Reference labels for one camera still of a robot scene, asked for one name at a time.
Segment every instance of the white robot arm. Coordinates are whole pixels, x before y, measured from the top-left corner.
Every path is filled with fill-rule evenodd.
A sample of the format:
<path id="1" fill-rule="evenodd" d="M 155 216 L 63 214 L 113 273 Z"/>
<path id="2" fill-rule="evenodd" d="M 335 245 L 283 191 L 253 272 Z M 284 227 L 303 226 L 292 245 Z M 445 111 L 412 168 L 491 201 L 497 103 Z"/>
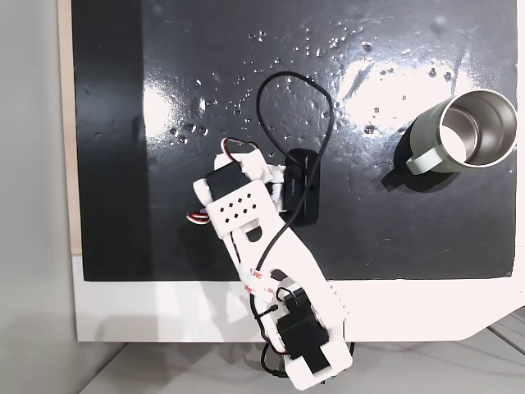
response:
<path id="1" fill-rule="evenodd" d="M 267 344 L 283 354 L 285 372 L 299 390 L 336 376 L 352 364 L 344 338 L 348 312 L 308 248 L 287 228 L 257 269 L 285 225 L 279 215 L 283 167 L 268 166 L 255 149 L 217 156 L 215 168 L 194 190 L 251 295 Z M 248 234 L 258 228 L 262 235 L 251 241 Z"/>

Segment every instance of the white floor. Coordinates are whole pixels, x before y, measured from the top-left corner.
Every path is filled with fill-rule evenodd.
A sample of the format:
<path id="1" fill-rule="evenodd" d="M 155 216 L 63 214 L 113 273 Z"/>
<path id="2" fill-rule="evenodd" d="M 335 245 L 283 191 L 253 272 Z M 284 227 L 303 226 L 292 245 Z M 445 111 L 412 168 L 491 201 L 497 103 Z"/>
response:
<path id="1" fill-rule="evenodd" d="M 525 314 L 495 325 L 525 347 Z M 259 344 L 129 344 L 81 394 L 292 393 L 259 366 Z M 360 343 L 354 365 L 308 393 L 523 394 L 525 357 L 483 330 L 459 342 Z"/>

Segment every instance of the black power supply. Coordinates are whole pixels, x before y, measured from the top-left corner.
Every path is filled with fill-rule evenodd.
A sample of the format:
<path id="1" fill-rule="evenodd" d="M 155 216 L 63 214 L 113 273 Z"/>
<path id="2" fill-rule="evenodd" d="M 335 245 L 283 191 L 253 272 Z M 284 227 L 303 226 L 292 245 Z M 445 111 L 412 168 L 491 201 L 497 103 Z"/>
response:
<path id="1" fill-rule="evenodd" d="M 304 227 L 315 224 L 319 218 L 319 191 L 321 182 L 321 171 L 318 169 L 313 174 L 312 183 L 302 207 L 299 206 L 301 197 L 308 181 L 312 177 L 313 165 L 319 157 L 319 153 L 310 149 L 292 149 L 285 160 L 285 184 L 283 195 L 283 207 L 286 212 L 281 214 L 287 221 L 296 209 L 299 210 L 293 222 L 294 227 Z"/>

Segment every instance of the mug handle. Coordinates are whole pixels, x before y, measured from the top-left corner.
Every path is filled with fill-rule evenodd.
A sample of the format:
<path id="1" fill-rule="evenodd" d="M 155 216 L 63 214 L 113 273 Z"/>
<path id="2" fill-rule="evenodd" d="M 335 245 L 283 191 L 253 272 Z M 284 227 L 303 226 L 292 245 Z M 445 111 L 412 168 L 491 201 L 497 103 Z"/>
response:
<path id="1" fill-rule="evenodd" d="M 407 160 L 407 167 L 412 174 L 420 175 L 430 171 L 442 161 L 443 158 L 438 154 L 436 147 L 434 147 L 419 157 L 412 156 Z"/>

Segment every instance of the black table surface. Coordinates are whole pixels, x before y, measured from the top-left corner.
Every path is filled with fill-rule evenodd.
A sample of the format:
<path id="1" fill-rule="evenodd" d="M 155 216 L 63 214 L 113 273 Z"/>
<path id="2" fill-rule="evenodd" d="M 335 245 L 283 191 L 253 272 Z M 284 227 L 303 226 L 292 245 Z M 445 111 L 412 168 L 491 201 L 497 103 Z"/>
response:
<path id="1" fill-rule="evenodd" d="M 327 278 L 512 274 L 516 153 L 461 174 L 412 176 L 410 124 L 451 94 L 516 104 L 516 1 L 73 0 L 84 278 L 234 281 L 193 181 L 225 136 L 263 134 L 254 96 L 297 71 L 336 102 L 318 223 L 297 230 Z M 288 148 L 318 149 L 322 96 L 269 86 L 262 112 Z"/>

